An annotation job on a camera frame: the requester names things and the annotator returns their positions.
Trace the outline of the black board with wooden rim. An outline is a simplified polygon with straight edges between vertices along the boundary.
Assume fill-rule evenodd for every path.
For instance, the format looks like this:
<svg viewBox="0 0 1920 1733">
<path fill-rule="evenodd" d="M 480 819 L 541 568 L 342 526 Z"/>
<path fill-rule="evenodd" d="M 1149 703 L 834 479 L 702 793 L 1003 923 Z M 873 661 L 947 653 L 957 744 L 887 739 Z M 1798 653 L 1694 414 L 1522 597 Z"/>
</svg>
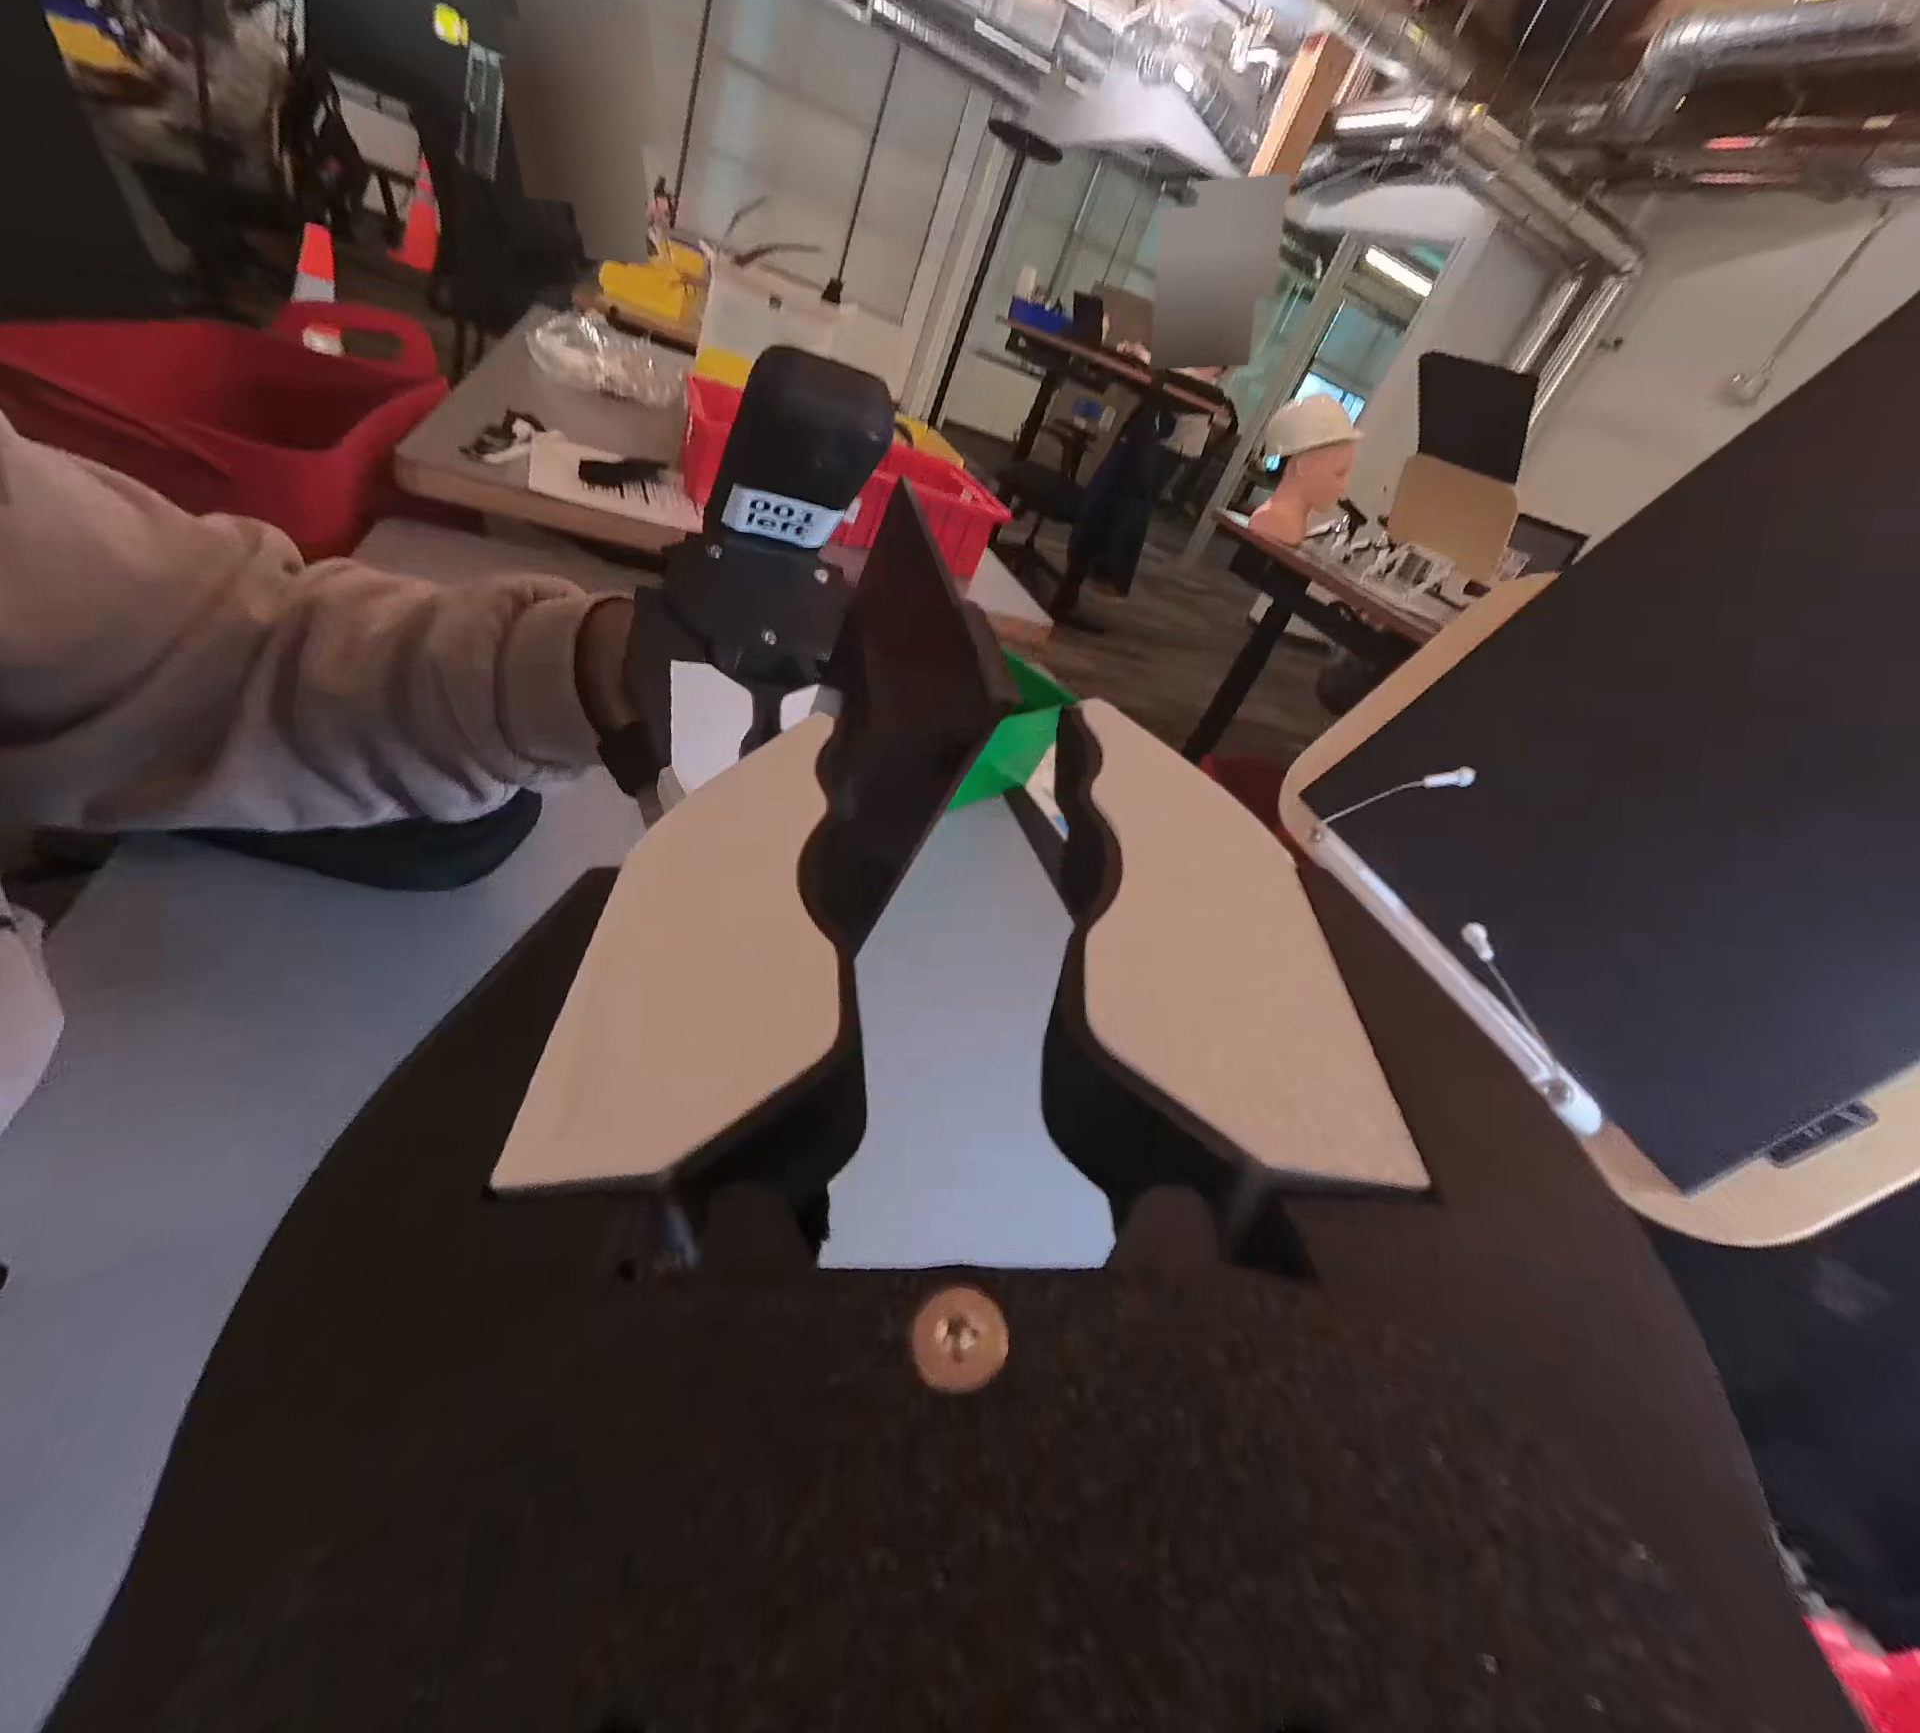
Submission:
<svg viewBox="0 0 1920 1733">
<path fill-rule="evenodd" d="M 1782 1250 L 1915 1193 L 1920 311 L 1843 352 L 1550 587 L 1461 610 L 1279 782 L 1596 1093 L 1605 1188 Z"/>
</svg>

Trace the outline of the black office chair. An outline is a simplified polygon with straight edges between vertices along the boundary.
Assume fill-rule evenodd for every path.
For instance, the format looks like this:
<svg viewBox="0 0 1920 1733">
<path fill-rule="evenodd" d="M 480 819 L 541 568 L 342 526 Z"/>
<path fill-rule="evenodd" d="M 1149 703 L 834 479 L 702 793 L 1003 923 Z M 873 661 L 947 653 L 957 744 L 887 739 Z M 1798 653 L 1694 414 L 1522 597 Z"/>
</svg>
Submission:
<svg viewBox="0 0 1920 1733">
<path fill-rule="evenodd" d="M 1012 568 L 1034 568 L 1034 534 L 1040 534 L 1040 520 L 1072 526 L 1088 490 L 1080 490 L 1072 475 L 1060 475 L 1060 465 L 1012 461 L 1012 465 L 994 475 L 994 500 L 1003 500 L 1014 520 L 1032 520 L 1032 538 L 1014 544 Z"/>
</svg>

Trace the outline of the green plastic bin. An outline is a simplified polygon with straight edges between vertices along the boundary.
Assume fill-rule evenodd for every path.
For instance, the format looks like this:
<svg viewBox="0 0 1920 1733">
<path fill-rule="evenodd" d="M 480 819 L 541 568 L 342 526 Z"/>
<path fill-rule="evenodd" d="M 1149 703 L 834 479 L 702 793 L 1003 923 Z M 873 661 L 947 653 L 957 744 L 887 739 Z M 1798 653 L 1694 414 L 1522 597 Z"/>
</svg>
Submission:
<svg viewBox="0 0 1920 1733">
<path fill-rule="evenodd" d="M 1022 793 L 1040 758 L 1053 751 L 1053 722 L 1072 703 L 1060 681 L 1032 664 L 1022 653 L 1003 647 L 1014 713 L 990 734 L 990 744 L 970 758 L 960 782 L 947 793 L 947 808 L 990 802 Z"/>
</svg>

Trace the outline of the tan backed board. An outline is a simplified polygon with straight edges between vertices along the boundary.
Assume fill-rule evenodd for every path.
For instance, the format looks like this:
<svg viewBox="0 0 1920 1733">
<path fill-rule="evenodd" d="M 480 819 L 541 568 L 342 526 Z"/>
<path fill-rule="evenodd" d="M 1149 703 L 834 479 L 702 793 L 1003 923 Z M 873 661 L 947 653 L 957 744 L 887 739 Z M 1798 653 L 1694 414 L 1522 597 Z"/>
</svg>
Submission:
<svg viewBox="0 0 1920 1733">
<path fill-rule="evenodd" d="M 1388 504 L 1388 538 L 1490 587 L 1516 526 L 1516 465 L 1539 377 L 1475 353 L 1420 353 L 1420 438 Z"/>
</svg>

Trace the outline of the silver ventilation duct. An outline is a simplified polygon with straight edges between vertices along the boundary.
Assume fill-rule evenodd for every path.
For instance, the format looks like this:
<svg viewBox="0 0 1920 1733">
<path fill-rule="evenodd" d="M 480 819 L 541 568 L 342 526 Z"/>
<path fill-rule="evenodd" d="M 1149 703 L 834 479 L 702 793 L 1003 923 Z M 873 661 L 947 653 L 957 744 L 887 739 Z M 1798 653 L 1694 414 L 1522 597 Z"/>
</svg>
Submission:
<svg viewBox="0 0 1920 1733">
<path fill-rule="evenodd" d="M 1853 65 L 1915 65 L 1920 0 L 1706 0 L 1652 34 L 1605 137 L 1656 137 L 1680 99 L 1729 77 L 1797 77 Z"/>
</svg>

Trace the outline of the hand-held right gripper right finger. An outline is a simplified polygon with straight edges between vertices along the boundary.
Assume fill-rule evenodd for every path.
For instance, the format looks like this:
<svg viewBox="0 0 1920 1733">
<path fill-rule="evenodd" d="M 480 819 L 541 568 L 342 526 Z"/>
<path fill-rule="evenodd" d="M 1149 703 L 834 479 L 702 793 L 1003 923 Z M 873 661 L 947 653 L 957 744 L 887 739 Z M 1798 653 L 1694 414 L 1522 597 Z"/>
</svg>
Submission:
<svg viewBox="0 0 1920 1733">
<path fill-rule="evenodd" d="M 1053 734 L 1040 1126 L 1106 1197 L 1429 1193 L 1286 841 L 1106 699 Z"/>
</svg>

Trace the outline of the black floor lamp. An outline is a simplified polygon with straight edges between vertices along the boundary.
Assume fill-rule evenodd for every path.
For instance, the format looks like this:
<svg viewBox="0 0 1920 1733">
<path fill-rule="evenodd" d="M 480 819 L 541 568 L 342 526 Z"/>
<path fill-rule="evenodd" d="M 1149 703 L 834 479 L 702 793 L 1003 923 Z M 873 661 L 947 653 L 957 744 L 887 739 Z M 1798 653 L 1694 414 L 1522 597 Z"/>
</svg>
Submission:
<svg viewBox="0 0 1920 1733">
<path fill-rule="evenodd" d="M 947 385 L 957 385 L 957 364 L 970 353 L 970 321 L 974 321 L 974 301 L 990 289 L 990 268 L 994 268 L 994 249 L 1003 249 L 1003 229 L 1012 229 L 1012 211 L 1022 200 L 1022 180 L 1032 164 L 1060 164 L 1060 144 L 1040 137 L 1034 124 L 994 112 L 990 116 L 990 137 L 994 137 L 994 159 L 1003 159 L 1003 187 L 994 187 L 994 202 L 990 202 L 990 223 L 984 223 L 984 245 L 974 245 L 974 264 L 970 264 L 970 289 L 960 289 L 960 311 L 947 321 L 947 352 L 945 352 L 945 366 L 939 366 L 939 387 L 922 402 L 922 420 L 945 425 L 945 409 L 947 409 Z"/>
</svg>

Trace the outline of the shiny metal plate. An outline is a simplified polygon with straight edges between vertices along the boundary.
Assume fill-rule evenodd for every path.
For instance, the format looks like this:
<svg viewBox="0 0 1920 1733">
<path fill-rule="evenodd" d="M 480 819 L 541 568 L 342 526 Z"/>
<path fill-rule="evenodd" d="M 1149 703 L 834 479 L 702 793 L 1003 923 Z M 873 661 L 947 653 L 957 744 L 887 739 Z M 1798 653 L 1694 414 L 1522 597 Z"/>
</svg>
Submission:
<svg viewBox="0 0 1920 1733">
<path fill-rule="evenodd" d="M 990 622 L 947 577 L 917 493 L 894 479 L 850 587 L 827 685 L 827 826 L 797 859 L 812 923 L 850 963 L 892 907 L 974 751 L 1014 713 Z"/>
</svg>

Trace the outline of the large red ribbed crate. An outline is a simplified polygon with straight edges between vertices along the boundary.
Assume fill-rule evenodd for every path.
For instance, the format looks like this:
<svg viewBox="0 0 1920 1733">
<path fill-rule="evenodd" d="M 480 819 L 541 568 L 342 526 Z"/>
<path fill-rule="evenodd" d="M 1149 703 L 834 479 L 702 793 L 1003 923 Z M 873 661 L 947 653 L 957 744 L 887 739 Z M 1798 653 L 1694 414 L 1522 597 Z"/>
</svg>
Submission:
<svg viewBox="0 0 1920 1733">
<path fill-rule="evenodd" d="M 715 475 L 679 475 L 686 493 L 706 504 L 715 500 Z M 947 568 L 947 577 L 970 577 L 990 534 L 1012 520 L 1012 504 L 970 475 L 970 465 L 947 465 L 939 455 L 917 455 L 902 438 L 892 438 L 892 455 L 877 461 L 877 475 L 858 490 L 858 500 L 841 504 L 841 520 L 834 526 L 834 544 L 873 544 L 877 538 L 877 520 L 894 493 L 894 479 L 917 493 L 922 504 L 922 526 Z"/>
</svg>

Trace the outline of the person's left forearm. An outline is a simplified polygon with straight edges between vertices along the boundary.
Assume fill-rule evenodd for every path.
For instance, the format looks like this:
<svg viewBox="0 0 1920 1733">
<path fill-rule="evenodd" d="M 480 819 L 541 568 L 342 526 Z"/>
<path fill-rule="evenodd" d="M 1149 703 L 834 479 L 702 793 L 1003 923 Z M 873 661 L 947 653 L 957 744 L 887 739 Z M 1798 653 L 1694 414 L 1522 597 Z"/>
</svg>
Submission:
<svg viewBox="0 0 1920 1733">
<path fill-rule="evenodd" d="M 581 594 L 302 559 L 0 420 L 0 819 L 10 829 L 367 829 L 597 762 Z"/>
</svg>

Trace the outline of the red tote bag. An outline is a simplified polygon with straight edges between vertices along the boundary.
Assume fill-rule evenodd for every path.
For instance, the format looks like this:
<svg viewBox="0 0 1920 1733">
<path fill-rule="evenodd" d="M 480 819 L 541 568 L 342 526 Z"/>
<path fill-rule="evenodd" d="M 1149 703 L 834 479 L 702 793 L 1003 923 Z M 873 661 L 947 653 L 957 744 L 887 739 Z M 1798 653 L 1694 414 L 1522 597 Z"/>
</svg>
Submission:
<svg viewBox="0 0 1920 1733">
<path fill-rule="evenodd" d="M 47 445 L 342 559 L 393 504 L 393 438 L 443 409 L 437 335 L 378 301 L 274 321 L 8 321 L 0 402 Z"/>
</svg>

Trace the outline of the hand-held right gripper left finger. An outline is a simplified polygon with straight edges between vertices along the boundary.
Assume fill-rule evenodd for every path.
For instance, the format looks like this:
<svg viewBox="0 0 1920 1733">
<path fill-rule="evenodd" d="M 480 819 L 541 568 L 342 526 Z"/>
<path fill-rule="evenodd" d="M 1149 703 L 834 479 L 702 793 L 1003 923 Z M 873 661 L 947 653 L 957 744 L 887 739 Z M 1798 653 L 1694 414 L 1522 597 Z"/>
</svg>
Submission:
<svg viewBox="0 0 1920 1733">
<path fill-rule="evenodd" d="M 836 718 L 797 718 L 623 862 L 492 1154 L 492 1197 L 669 1193 L 834 1059 L 836 940 L 797 881 L 834 734 Z"/>
</svg>

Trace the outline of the translucent plastic container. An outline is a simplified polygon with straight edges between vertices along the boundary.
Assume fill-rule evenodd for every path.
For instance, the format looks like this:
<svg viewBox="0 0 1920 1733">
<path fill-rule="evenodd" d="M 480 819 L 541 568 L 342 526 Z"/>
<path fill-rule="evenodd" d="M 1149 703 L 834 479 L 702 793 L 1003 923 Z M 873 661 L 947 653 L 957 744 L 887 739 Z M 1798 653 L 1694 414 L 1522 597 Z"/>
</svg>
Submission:
<svg viewBox="0 0 1920 1733">
<path fill-rule="evenodd" d="M 850 364 L 902 402 L 910 352 L 894 321 L 858 301 L 827 301 L 817 289 L 783 286 L 759 264 L 715 264 L 693 377 L 742 387 L 768 352 L 812 352 Z"/>
</svg>

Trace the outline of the white printed paper sheet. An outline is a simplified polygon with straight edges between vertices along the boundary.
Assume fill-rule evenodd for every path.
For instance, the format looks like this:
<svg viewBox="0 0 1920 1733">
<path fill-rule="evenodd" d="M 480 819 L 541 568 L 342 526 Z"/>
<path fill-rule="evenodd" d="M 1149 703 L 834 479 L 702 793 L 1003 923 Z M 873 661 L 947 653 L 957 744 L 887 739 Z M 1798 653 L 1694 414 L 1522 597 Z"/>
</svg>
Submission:
<svg viewBox="0 0 1920 1733">
<path fill-rule="evenodd" d="M 686 493 L 679 465 L 669 479 L 650 479 L 650 493 L 592 493 L 592 490 L 576 479 L 576 465 L 586 455 L 614 461 L 597 445 L 581 445 L 581 438 L 541 425 L 525 438 L 525 493 L 576 500 L 576 504 L 623 516 L 623 520 L 661 520 L 661 526 L 679 526 L 679 534 L 693 534 L 706 520 L 702 500 Z"/>
</svg>

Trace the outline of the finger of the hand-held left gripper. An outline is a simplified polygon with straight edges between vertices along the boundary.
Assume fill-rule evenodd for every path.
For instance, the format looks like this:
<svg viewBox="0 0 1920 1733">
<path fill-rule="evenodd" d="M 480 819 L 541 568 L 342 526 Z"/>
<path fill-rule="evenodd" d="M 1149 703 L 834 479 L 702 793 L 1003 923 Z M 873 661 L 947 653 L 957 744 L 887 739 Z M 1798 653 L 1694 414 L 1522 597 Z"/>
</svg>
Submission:
<svg viewBox="0 0 1920 1733">
<path fill-rule="evenodd" d="M 625 597 L 623 640 L 623 793 L 671 808 L 775 739 L 775 685 L 730 671 L 739 653 L 702 640 L 669 594 Z"/>
</svg>

